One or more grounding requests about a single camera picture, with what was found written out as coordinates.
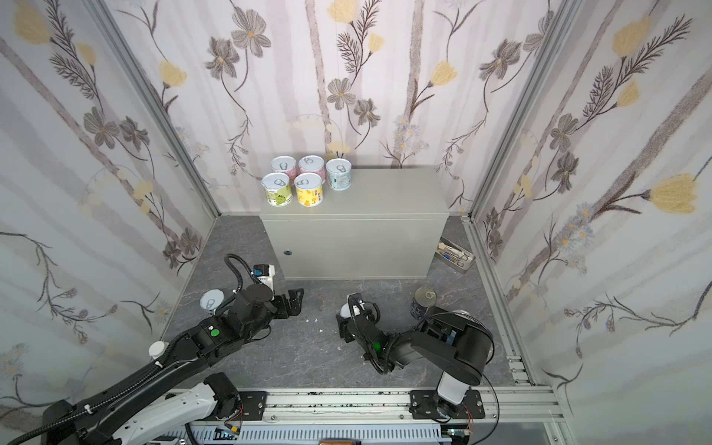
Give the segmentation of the teal label can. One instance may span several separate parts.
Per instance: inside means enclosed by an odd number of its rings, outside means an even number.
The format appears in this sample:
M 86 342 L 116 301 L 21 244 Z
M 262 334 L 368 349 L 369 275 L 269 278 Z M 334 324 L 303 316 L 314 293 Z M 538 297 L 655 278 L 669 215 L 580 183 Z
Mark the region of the teal label can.
M 211 315 L 216 315 L 224 302 L 224 291 L 220 289 L 211 289 L 200 297 L 200 308 Z
M 345 191 L 352 185 L 352 164 L 347 159 L 332 159 L 326 163 L 329 187 L 334 191 Z

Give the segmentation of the yellow label can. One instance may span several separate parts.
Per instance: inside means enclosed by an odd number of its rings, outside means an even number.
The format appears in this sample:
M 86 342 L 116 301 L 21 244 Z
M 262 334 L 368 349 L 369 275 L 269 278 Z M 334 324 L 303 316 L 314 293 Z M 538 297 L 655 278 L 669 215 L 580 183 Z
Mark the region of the yellow label can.
M 322 177 L 314 172 L 304 172 L 295 178 L 297 200 L 303 207 L 315 207 L 322 203 L 324 191 Z

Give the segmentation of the green label can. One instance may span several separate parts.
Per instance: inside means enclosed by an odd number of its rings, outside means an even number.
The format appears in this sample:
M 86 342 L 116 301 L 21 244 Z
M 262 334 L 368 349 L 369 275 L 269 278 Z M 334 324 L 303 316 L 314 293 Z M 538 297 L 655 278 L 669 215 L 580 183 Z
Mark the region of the green label can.
M 265 196 L 269 205 L 285 207 L 292 201 L 291 180 L 283 172 L 272 172 L 261 180 Z

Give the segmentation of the pink label can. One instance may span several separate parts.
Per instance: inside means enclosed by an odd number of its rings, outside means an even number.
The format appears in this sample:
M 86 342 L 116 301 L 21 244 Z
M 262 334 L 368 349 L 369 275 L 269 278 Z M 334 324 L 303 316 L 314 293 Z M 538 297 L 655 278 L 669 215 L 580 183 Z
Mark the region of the pink label can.
M 298 163 L 296 159 L 290 156 L 276 157 L 272 159 L 270 166 L 273 172 L 286 174 L 291 182 L 293 182 L 299 174 Z
M 326 163 L 320 156 L 309 155 L 302 157 L 298 162 L 300 174 L 317 174 L 322 182 L 326 181 Z

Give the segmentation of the orange label can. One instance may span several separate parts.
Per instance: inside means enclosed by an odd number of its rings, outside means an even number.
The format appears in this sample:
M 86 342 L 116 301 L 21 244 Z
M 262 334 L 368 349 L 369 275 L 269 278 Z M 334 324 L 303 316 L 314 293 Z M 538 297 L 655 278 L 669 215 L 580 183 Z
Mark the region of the orange label can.
M 362 309 L 358 303 L 352 304 L 347 302 L 341 307 L 339 315 L 344 319 L 348 319 L 352 318 L 355 315 L 359 315 L 361 312 Z

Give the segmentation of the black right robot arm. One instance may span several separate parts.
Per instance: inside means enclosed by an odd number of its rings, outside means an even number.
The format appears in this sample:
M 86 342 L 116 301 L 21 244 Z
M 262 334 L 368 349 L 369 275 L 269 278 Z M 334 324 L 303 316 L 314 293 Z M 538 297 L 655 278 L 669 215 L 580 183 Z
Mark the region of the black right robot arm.
M 339 337 L 356 342 L 363 359 L 381 376 L 419 359 L 441 370 L 434 390 L 410 392 L 412 417 L 441 424 L 482 419 L 481 398 L 474 387 L 486 381 L 485 367 L 495 353 L 491 331 L 467 313 L 434 306 L 415 327 L 388 334 L 378 327 L 380 315 L 377 304 L 359 293 L 350 294 L 337 315 Z

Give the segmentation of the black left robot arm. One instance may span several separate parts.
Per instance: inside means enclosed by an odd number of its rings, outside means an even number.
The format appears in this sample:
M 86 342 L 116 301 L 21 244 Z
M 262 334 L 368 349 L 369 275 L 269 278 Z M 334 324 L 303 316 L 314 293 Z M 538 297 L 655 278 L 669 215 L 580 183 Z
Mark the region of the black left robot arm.
M 157 342 L 151 362 L 126 379 L 75 404 L 60 400 L 43 414 L 43 424 L 13 443 L 39 439 L 43 444 L 143 444 L 177 425 L 216 417 L 229 420 L 243 412 L 240 393 L 224 373 L 207 376 L 180 396 L 167 393 L 185 380 L 215 366 L 243 346 L 261 340 L 272 321 L 300 314 L 303 289 L 277 295 L 265 283 L 266 264 L 237 265 L 245 260 L 228 254 L 224 261 L 237 278 L 233 290 L 218 291 L 210 316 L 168 343 Z

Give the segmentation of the grey metal cabinet counter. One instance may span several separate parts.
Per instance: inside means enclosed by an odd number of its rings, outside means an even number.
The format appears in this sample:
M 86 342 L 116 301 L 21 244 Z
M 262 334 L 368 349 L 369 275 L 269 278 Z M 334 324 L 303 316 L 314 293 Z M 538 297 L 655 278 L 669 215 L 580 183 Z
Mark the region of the grey metal cabinet counter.
M 314 208 L 260 214 L 288 280 L 424 279 L 449 216 L 431 168 L 355 169 L 349 189 L 326 189 Z

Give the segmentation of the black label can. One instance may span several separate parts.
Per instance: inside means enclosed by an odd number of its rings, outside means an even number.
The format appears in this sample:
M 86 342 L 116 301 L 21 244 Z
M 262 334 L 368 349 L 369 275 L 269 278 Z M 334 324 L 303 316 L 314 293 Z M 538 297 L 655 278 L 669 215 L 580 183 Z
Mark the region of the black label can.
M 423 320 L 436 306 L 438 294 L 432 287 L 419 287 L 412 298 L 410 313 L 416 320 Z

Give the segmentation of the blue corn label can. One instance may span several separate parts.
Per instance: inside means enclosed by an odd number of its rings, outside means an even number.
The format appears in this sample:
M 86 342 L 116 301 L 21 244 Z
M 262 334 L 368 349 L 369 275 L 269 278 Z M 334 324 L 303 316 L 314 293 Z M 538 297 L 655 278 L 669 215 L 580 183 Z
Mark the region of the blue corn label can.
M 458 314 L 459 316 L 465 317 L 467 319 L 474 320 L 474 317 L 468 311 L 465 311 L 465 310 L 454 310 L 454 311 L 452 311 L 452 313 Z

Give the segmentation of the white plastic bottle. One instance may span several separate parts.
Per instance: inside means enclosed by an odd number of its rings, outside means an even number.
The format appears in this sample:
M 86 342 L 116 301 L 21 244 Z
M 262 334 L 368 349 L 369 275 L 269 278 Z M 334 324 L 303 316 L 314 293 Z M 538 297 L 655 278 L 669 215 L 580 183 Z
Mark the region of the white plastic bottle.
M 167 348 L 168 348 L 168 344 L 165 341 L 162 341 L 162 340 L 155 341 L 149 346 L 149 349 L 148 349 L 149 357 L 152 360 L 157 360 L 157 359 L 159 359 L 159 357 L 161 357 L 161 355 L 164 354 L 164 352 L 166 352 Z

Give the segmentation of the small tray of items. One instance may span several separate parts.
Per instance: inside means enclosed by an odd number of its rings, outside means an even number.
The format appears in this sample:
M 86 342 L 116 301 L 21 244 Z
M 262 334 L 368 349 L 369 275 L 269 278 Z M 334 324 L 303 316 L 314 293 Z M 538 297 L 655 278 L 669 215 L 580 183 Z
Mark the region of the small tray of items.
M 475 256 L 467 248 L 453 243 L 446 237 L 439 239 L 435 258 L 447 263 L 452 269 L 465 274 L 474 264 Z

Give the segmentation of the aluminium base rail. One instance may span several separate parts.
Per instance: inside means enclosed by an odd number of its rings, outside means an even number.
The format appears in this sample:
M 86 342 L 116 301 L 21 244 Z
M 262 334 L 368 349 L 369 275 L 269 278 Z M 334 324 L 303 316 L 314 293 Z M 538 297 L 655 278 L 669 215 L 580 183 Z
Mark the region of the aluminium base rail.
M 573 444 L 549 387 L 474 388 L 439 420 L 432 389 L 250 389 L 246 412 L 198 421 L 199 444 Z

